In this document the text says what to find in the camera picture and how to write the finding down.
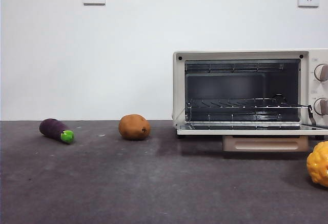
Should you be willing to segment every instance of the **eggplant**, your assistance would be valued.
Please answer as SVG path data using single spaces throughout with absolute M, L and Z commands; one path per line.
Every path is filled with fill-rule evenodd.
M 45 137 L 62 141 L 66 144 L 71 144 L 74 140 L 73 131 L 59 120 L 56 119 L 45 119 L 40 123 L 40 133 Z

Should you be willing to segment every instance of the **oven knob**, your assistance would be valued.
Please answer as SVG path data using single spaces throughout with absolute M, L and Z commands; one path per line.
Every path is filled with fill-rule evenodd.
M 314 103 L 314 111 L 319 115 L 328 115 L 328 99 L 320 98 Z
M 318 65 L 314 70 L 314 75 L 321 82 L 328 80 L 328 64 Z

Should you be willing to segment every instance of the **brown potato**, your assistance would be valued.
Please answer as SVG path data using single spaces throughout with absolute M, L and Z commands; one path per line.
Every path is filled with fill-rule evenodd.
M 125 139 L 145 139 L 150 133 L 150 125 L 141 115 L 126 115 L 119 121 L 118 130 Z

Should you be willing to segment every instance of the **oven foot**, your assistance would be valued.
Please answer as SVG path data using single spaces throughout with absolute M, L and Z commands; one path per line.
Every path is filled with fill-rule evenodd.
M 324 140 L 324 135 L 316 135 L 314 137 L 315 140 Z
M 177 138 L 177 139 L 182 139 L 182 138 L 185 138 L 185 137 L 186 137 L 185 135 L 181 135 L 181 134 L 177 134 L 177 135 L 176 135 L 176 138 Z

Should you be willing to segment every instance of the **floor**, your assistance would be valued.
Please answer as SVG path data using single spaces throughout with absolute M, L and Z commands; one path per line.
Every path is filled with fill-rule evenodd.
M 1 223 L 326 221 L 308 153 L 227 154 L 220 137 L 176 139 L 171 121 L 151 121 L 144 141 L 123 140 L 117 121 L 66 124 L 72 145 L 39 122 L 1 123 Z

